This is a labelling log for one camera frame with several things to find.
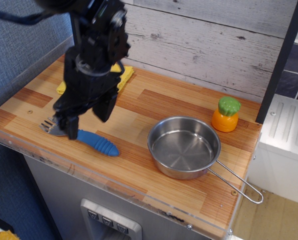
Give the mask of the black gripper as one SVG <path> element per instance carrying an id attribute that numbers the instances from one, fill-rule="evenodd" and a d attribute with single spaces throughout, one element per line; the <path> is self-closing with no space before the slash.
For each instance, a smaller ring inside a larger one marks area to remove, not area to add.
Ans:
<path id="1" fill-rule="evenodd" d="M 78 137 L 79 115 L 92 108 L 93 113 L 106 122 L 117 100 L 119 72 L 107 72 L 101 76 L 82 72 L 81 60 L 76 47 L 65 53 L 64 82 L 66 90 L 54 103 L 56 122 L 70 140 Z"/>

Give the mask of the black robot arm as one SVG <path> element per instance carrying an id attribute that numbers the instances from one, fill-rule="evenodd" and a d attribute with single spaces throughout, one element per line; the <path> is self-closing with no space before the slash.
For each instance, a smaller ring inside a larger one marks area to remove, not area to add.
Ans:
<path id="1" fill-rule="evenodd" d="M 126 9 L 119 0 L 38 0 L 50 14 L 71 17 L 74 46 L 65 53 L 64 93 L 54 103 L 54 119 L 69 139 L 78 136 L 79 116 L 92 109 L 106 122 L 116 104 L 121 60 L 130 45 Z"/>

